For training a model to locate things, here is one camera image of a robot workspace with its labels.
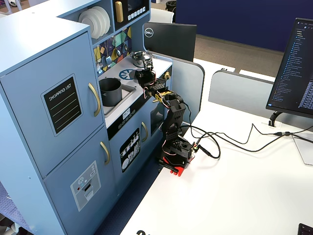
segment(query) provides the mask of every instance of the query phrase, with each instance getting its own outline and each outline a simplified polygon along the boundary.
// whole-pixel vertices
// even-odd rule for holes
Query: monitor stand
[[[313,141],[313,134],[297,134],[303,138]],[[293,137],[304,164],[313,165],[313,143]]]

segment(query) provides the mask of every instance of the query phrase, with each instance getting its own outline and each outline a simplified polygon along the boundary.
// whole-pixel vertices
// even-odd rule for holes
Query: dell monitor
[[[145,23],[147,50],[193,62],[197,26],[178,23]]]
[[[266,108],[313,118],[312,20],[295,20]]]

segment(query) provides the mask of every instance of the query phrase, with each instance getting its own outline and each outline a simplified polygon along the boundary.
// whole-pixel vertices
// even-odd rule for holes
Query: oven window
[[[144,0],[128,0],[128,12],[144,7]]]

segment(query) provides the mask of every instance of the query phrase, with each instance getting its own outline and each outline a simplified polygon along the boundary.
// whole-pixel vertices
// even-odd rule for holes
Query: dell logo
[[[153,30],[151,28],[147,28],[145,30],[145,35],[147,38],[151,38],[153,36]]]

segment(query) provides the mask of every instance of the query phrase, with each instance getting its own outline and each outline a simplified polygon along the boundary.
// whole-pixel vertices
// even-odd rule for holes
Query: trash can
[[[174,13],[173,23],[175,23],[175,20],[176,20],[176,1],[167,1],[165,9],[167,11],[170,11],[170,12]]]

